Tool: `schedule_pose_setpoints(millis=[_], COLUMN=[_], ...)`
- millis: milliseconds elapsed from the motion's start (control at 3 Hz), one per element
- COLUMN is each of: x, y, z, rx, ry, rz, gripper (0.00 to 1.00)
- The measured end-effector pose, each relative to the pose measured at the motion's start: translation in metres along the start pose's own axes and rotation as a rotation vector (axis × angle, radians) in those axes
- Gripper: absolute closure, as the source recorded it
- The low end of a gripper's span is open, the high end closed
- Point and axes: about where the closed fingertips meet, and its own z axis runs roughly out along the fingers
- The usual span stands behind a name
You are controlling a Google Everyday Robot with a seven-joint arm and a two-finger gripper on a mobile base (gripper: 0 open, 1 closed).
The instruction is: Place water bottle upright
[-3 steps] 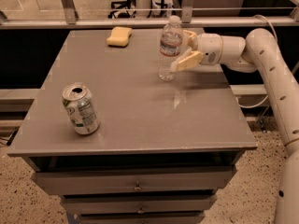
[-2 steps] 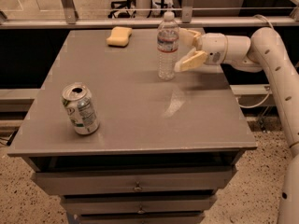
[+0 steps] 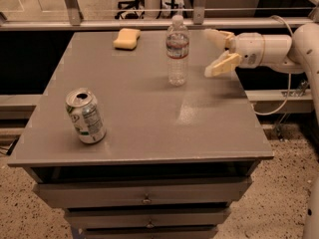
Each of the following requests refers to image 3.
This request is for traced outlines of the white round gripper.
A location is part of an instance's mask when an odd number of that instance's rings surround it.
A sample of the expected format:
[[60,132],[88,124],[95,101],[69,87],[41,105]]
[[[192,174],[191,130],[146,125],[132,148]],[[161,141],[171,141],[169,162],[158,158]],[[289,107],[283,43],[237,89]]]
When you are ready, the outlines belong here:
[[229,49],[205,68],[207,78],[234,71],[236,67],[253,69],[261,64],[264,38],[258,33],[243,33],[205,29],[205,37],[218,49]]

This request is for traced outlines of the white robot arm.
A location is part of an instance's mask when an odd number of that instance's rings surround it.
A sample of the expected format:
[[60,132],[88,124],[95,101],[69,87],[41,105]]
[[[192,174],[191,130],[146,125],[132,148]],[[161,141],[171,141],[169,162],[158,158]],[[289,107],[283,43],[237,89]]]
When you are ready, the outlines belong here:
[[233,71],[266,66],[286,74],[305,73],[310,85],[316,118],[319,118],[319,25],[308,23],[290,36],[261,35],[206,29],[205,37],[222,54],[205,68],[207,78]]

